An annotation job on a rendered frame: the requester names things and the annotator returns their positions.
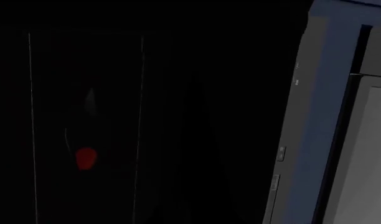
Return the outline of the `red round object behind glass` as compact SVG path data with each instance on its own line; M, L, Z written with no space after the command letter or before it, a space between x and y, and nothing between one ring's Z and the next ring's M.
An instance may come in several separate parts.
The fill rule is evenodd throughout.
M91 147L81 147L75 153L75 160L79 170L90 170L95 165L98 154Z

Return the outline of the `grey oven door panel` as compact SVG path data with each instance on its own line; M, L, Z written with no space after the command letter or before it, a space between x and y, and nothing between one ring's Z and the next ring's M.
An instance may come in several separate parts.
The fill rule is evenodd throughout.
M350 72L381 77L381 26L361 26Z

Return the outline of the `grey oven door with window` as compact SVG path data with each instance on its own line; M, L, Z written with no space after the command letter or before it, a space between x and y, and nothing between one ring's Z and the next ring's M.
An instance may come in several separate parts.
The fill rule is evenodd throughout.
M352 74L311 224L381 224L381 77Z

